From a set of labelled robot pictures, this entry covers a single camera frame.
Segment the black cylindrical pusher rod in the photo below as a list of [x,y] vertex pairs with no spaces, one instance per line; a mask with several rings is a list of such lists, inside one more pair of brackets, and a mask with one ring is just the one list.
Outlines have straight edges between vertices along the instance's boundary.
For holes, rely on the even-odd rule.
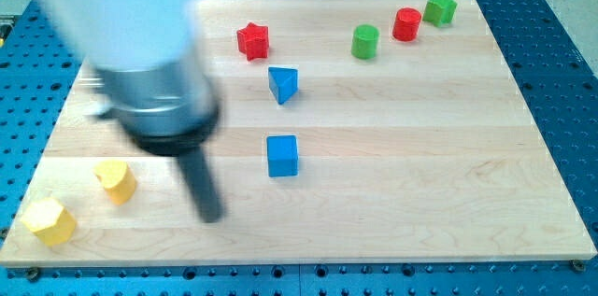
[[177,165],[198,217],[206,223],[218,222],[224,215],[224,206],[204,151],[197,147],[180,154]]

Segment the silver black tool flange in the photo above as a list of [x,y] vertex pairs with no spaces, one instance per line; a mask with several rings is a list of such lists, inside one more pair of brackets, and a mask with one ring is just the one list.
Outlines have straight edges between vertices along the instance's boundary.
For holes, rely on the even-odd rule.
[[137,70],[94,69],[98,92],[116,120],[142,150],[179,156],[199,148],[220,115],[216,88],[206,74],[204,53],[191,44],[174,60]]

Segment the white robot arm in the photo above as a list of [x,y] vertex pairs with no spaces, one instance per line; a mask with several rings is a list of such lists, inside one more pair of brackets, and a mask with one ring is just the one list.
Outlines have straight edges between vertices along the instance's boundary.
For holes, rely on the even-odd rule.
[[191,0],[42,0],[100,78],[108,114],[148,153],[177,161],[199,217],[223,206],[202,150],[220,115]]

